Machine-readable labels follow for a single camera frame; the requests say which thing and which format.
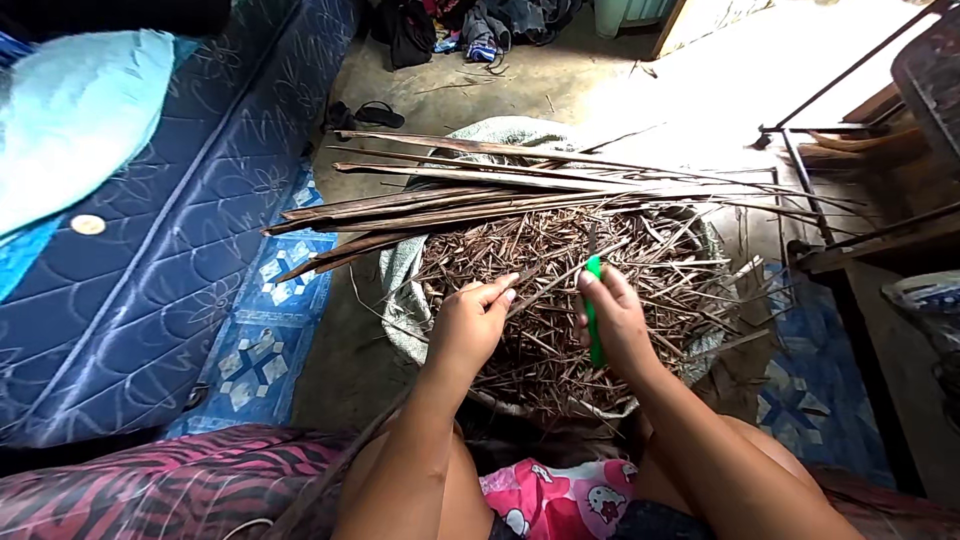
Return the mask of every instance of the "finger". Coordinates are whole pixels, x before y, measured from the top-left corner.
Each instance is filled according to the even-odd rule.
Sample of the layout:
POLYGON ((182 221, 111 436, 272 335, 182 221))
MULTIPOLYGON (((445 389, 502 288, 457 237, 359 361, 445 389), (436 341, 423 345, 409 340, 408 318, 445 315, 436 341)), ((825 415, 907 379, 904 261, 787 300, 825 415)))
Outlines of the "finger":
POLYGON ((471 289, 469 296, 471 299, 479 302, 480 306, 489 306, 494 300, 499 298, 504 291, 510 288, 510 285, 519 277, 520 275, 517 273, 500 276, 494 280, 493 283, 487 283, 486 285, 471 289))
POLYGON ((587 297, 593 303, 593 308, 598 313, 609 313, 616 309, 621 309, 620 304, 613 299, 613 295, 607 289, 607 286, 597 279, 591 272, 581 272, 580 280, 577 281, 577 288, 580 294, 587 297))
POLYGON ((573 308, 577 311, 577 330, 587 327, 587 307, 584 306, 584 297, 577 295, 573 299, 573 308))
POLYGON ((510 311, 510 304, 513 303, 514 298, 516 298, 516 291, 513 289, 507 289, 500 296, 496 297, 490 307, 487 308, 487 316, 495 317, 499 321, 505 321, 507 319, 507 313, 510 311))
POLYGON ((473 290, 482 285, 483 285, 483 282, 469 282, 466 285, 460 287, 460 292, 467 292, 469 290, 473 290))
POLYGON ((604 264, 600 269, 600 276, 613 299, 621 307, 640 306, 640 299, 637 297, 636 291, 627 281, 627 277, 621 274, 619 270, 609 264, 604 264))
POLYGON ((590 346, 590 331, 586 328, 577 329, 577 340, 580 341, 581 347, 590 346))

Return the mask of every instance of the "concrete floor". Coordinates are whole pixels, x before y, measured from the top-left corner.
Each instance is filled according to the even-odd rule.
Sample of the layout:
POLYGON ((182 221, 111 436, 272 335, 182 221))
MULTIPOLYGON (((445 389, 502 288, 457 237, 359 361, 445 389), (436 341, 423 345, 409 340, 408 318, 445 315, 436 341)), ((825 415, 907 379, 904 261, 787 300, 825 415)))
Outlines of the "concrete floor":
MULTIPOLYGON (((440 88, 465 84, 467 78, 489 79, 475 64, 465 64, 460 54, 435 55, 430 63, 391 72, 385 68, 385 45, 371 38, 357 39, 330 102, 343 100, 356 109, 366 101, 386 101, 406 117, 402 132, 427 135, 446 135, 484 118, 515 114, 576 125, 587 139, 597 140, 657 126, 631 139, 640 155, 704 169, 778 166, 780 180, 794 184, 794 175, 782 166, 776 148, 765 152, 744 148, 756 139, 756 126, 779 120, 918 8, 900 0, 844 0, 831 7, 811 1, 781 3, 649 64, 657 78, 635 62, 655 37, 599 39, 592 31, 589 7, 577 14, 556 42, 516 47, 506 56, 504 65, 510 68, 505 77, 481 86, 440 88), (861 19, 865 13, 870 24, 861 19), (826 38, 839 35, 849 48, 826 38)), ((891 59, 892 54, 887 54, 868 63, 862 75, 828 94, 798 120, 835 122, 889 82, 891 59)), ((321 143, 336 142, 332 135, 323 135, 321 143)), ((426 150, 370 139, 347 144, 408 153, 426 150)), ((340 175, 330 170, 333 161, 351 159, 342 152, 318 151, 314 170, 325 201, 400 190, 381 183, 397 182, 397 177, 340 175)), ((769 175, 764 178, 769 182, 769 175)), ((818 189, 865 196, 859 185, 818 182, 818 189)), ((738 219, 728 209, 711 219, 732 257, 760 254, 768 261, 780 259, 778 228, 770 215, 751 211, 738 219)), ((846 220, 844 227, 853 232, 868 229, 862 222, 837 219, 846 220)), ((786 235, 818 239, 806 227, 788 226, 786 235)), ((348 239, 341 235, 341 241, 348 239)), ((375 303, 383 294, 376 255, 355 262, 353 271, 360 297, 368 305, 375 303)), ((739 359, 747 367, 733 378, 761 377, 769 351, 769 344, 756 343, 754 360, 739 359)), ((404 365, 383 336, 377 316, 357 303, 348 267, 334 270, 326 314, 297 382, 294 424, 322 430, 361 429, 415 375, 416 369, 404 365)), ((713 402, 752 419, 756 397, 750 392, 734 398, 728 392, 725 405, 713 402)))

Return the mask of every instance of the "knife handle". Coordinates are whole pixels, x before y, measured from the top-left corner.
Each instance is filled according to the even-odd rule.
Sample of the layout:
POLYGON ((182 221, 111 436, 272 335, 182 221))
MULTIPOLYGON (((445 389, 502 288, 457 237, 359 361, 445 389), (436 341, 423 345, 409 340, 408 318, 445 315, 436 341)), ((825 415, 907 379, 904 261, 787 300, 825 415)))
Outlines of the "knife handle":
MULTIPOLYGON (((600 257, 593 255, 587 259, 587 271, 600 279, 600 257)), ((584 310, 587 312, 587 330, 590 332, 590 362, 595 368, 607 365, 603 356, 603 347, 600 345, 600 333, 597 331, 597 314, 593 303, 584 299, 584 310)))

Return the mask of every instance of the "mattress button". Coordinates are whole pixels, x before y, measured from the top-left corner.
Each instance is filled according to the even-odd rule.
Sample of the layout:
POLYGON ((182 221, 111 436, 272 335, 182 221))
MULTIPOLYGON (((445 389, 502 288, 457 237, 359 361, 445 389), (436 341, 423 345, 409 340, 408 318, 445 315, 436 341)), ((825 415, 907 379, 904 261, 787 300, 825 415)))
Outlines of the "mattress button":
POLYGON ((99 234, 107 229, 107 222, 99 215, 81 214, 70 220, 70 229, 80 234, 99 234))

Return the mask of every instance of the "black sandal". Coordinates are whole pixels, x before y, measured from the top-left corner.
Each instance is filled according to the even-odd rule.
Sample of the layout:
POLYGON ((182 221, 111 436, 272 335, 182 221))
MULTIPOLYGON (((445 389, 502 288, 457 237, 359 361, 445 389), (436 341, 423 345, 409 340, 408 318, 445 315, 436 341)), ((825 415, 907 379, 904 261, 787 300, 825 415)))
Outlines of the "black sandal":
MULTIPOLYGON (((326 110, 326 120, 324 122, 328 129, 356 131, 357 123, 350 108, 342 101, 334 103, 326 110)), ((337 134, 337 140, 347 142, 351 137, 337 134)))
POLYGON ((364 124, 372 124, 374 126, 386 126, 388 128, 402 128, 403 123, 406 119, 394 112, 394 108, 390 107, 382 101, 368 101, 367 103, 360 106, 360 109, 357 109, 357 113, 354 116, 357 122, 363 122, 364 124), (379 103, 386 109, 380 107, 373 107, 372 104, 379 103))

